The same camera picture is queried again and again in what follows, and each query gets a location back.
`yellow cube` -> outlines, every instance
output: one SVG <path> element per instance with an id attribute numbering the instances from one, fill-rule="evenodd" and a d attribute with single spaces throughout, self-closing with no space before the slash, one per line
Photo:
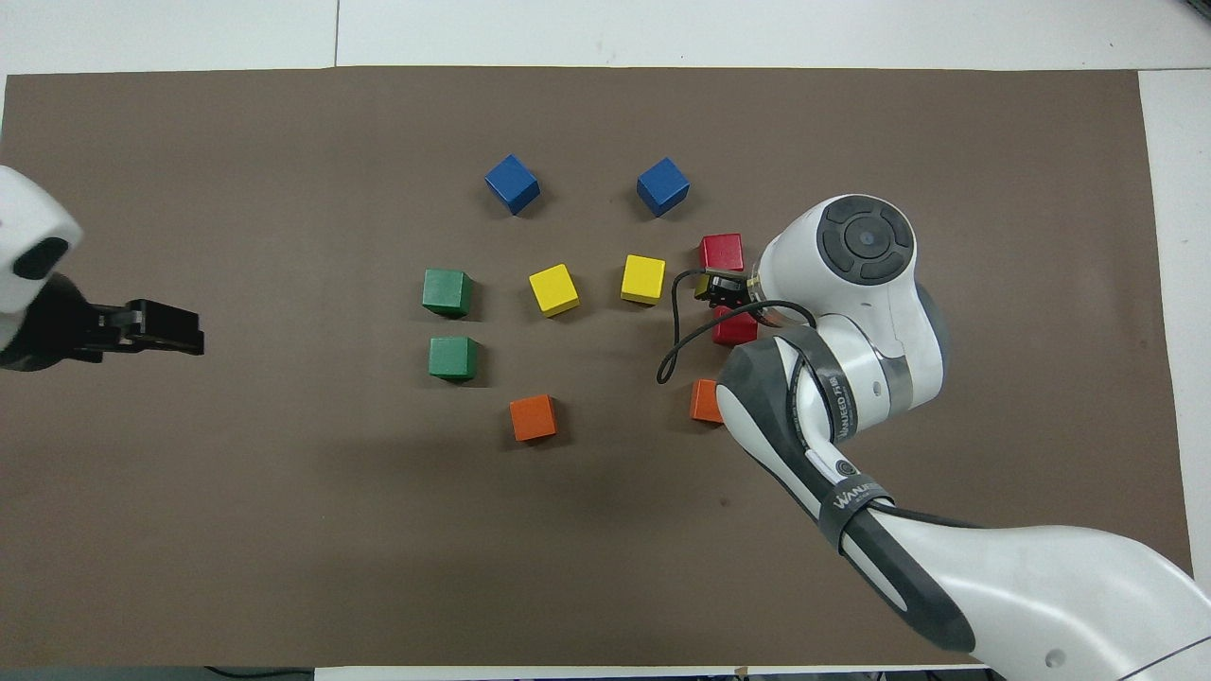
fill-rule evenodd
<path id="1" fill-rule="evenodd" d="M 622 269 L 622 299 L 655 305 L 665 287 L 665 262 L 659 258 L 627 256 Z"/>
<path id="2" fill-rule="evenodd" d="M 532 274 L 530 288 L 534 290 L 534 299 L 538 301 L 538 309 L 543 310 L 543 316 L 555 316 L 580 304 L 568 265 L 563 263 Z"/>

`red cube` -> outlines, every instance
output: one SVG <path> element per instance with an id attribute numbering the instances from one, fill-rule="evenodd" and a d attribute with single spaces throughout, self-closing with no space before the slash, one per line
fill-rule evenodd
<path id="1" fill-rule="evenodd" d="M 730 308 L 714 308 L 714 319 L 730 313 Z M 757 320 L 751 314 L 736 315 L 711 330 L 711 339 L 719 345 L 740 345 L 757 339 Z"/>
<path id="2" fill-rule="evenodd" d="M 705 268 L 745 270 L 745 256 L 739 234 L 704 236 L 698 247 L 698 262 Z"/>

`cube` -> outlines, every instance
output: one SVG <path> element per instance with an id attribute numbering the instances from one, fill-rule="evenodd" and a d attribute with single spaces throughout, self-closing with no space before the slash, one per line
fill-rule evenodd
<path id="1" fill-rule="evenodd" d="M 530 288 L 543 316 L 555 316 L 580 304 L 576 287 L 572 284 L 568 265 L 559 263 L 540 273 L 530 275 Z"/>
<path id="2" fill-rule="evenodd" d="M 698 262 L 705 268 L 745 270 L 745 256 L 739 234 L 704 236 L 698 247 Z"/>
<path id="3" fill-rule="evenodd" d="M 708 378 L 699 378 L 694 382 L 694 391 L 689 400 L 690 418 L 707 423 L 723 423 L 719 402 L 714 399 L 716 385 L 716 382 Z"/>
<path id="4" fill-rule="evenodd" d="M 666 156 L 639 176 L 635 189 L 652 214 L 660 217 L 685 199 L 689 194 L 689 181 L 682 174 L 677 164 Z"/>
<path id="5" fill-rule="evenodd" d="M 513 422 L 513 439 L 518 442 L 555 435 L 555 402 L 550 395 L 535 395 L 509 402 L 509 417 Z"/>
<path id="6" fill-rule="evenodd" d="M 515 216 L 536 199 L 540 191 L 538 178 L 512 154 L 488 171 L 483 179 L 497 199 L 500 199 Z"/>
<path id="7" fill-rule="evenodd" d="M 465 336 L 429 340 L 429 374 L 447 380 L 475 378 L 475 340 Z"/>
<path id="8" fill-rule="evenodd" d="M 714 308 L 714 319 L 730 313 L 724 305 Z M 711 339 L 719 345 L 740 345 L 757 339 L 757 320 L 751 314 L 736 315 L 711 330 Z"/>
<path id="9" fill-rule="evenodd" d="M 471 311 L 471 277 L 457 269 L 426 269 L 420 304 L 447 316 Z"/>
<path id="10" fill-rule="evenodd" d="M 665 286 L 665 262 L 630 254 L 622 268 L 622 299 L 655 305 Z"/>

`orange cube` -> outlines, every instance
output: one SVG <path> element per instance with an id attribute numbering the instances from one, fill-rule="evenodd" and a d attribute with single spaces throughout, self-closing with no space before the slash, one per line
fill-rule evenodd
<path id="1" fill-rule="evenodd" d="M 694 382 L 694 393 L 689 401 L 690 418 L 707 423 L 723 423 L 719 402 L 714 400 L 714 387 L 716 383 L 710 378 L 699 378 Z"/>
<path id="2" fill-rule="evenodd" d="M 555 402 L 550 395 L 535 395 L 509 402 L 509 416 L 513 419 L 513 437 L 518 442 L 555 435 Z"/>

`white table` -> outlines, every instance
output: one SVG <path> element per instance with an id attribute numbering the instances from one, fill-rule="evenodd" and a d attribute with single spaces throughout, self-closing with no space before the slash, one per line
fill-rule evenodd
<path id="1" fill-rule="evenodd" d="M 0 79 L 366 64 L 1140 70 L 1190 550 L 1211 589 L 1211 22 L 1180 0 L 0 0 Z M 345 668 L 320 677 L 730 671 Z"/>

